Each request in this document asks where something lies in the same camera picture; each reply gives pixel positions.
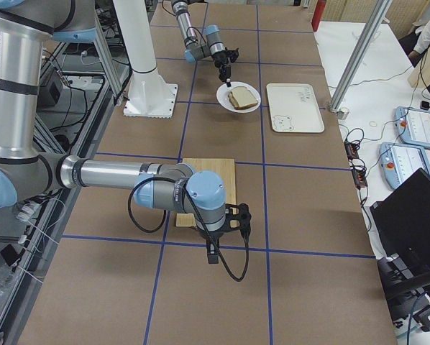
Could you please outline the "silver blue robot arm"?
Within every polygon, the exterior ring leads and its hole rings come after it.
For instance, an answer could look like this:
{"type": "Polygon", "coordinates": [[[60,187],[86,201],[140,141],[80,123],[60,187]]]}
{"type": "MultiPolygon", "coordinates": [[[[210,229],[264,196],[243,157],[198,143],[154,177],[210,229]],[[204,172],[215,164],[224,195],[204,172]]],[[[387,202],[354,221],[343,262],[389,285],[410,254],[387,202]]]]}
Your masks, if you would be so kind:
{"type": "MultiPolygon", "coordinates": [[[[124,115],[169,118],[178,86],[166,83],[157,71],[145,4],[113,3],[132,70],[132,94],[124,115]]],[[[216,25],[206,28],[206,43],[200,45],[196,36],[189,35],[193,27],[188,1],[171,4],[185,48],[190,48],[188,54],[195,61],[212,58],[219,78],[230,86],[230,63],[238,58],[238,49],[225,48],[216,25]]],[[[192,213],[196,228],[206,240],[209,264],[221,259],[227,268],[219,238],[240,231],[247,265],[251,232],[248,205],[225,203],[224,182],[215,172],[197,172],[186,163],[98,161],[34,148],[44,42],[95,42],[101,31],[97,22],[95,1],[0,1],[0,208],[62,188],[128,189],[128,213],[138,229],[156,232],[170,211],[192,213]],[[145,229],[135,220],[132,198],[137,205],[164,210],[156,229],[145,229]]]]}
{"type": "Polygon", "coordinates": [[[239,57],[239,48],[229,50],[224,44],[220,29],[212,24],[202,31],[192,25],[189,6],[196,1],[175,0],[170,1],[171,11],[165,8],[165,1],[161,7],[168,14],[175,17],[185,45],[184,56],[188,63],[196,63],[205,58],[211,58],[219,71],[219,80],[228,88],[232,86],[232,64],[239,57]]]}

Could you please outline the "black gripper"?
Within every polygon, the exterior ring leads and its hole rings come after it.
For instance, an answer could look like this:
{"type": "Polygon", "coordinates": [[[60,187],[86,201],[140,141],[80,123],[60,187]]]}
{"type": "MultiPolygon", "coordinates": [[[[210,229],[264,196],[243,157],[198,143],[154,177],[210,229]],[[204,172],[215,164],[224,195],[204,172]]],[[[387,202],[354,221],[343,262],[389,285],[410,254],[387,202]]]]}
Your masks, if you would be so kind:
{"type": "Polygon", "coordinates": [[[231,64],[235,63],[239,57],[239,49],[228,50],[225,48],[220,52],[212,55],[215,67],[219,70],[219,80],[226,81],[227,88],[232,87],[232,69],[231,64]]]}
{"type": "Polygon", "coordinates": [[[218,251],[215,247],[219,247],[219,239],[224,234],[238,231],[246,248],[249,247],[252,217],[246,203],[239,205],[226,203],[224,214],[221,214],[221,208],[218,208],[213,211],[204,211],[203,215],[219,216],[219,219],[212,223],[200,218],[200,235],[206,240],[207,261],[210,265],[218,263],[218,251]]]}

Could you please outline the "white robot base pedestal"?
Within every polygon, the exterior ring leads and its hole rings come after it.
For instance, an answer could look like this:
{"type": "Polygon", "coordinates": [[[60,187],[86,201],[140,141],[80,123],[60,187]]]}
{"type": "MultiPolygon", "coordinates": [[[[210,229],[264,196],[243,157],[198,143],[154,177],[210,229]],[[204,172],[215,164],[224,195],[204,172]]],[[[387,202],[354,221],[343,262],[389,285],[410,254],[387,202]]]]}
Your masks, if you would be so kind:
{"type": "Polygon", "coordinates": [[[124,115],[168,119],[178,86],[166,83],[158,72],[145,3],[114,0],[113,4],[132,69],[124,115]]]}

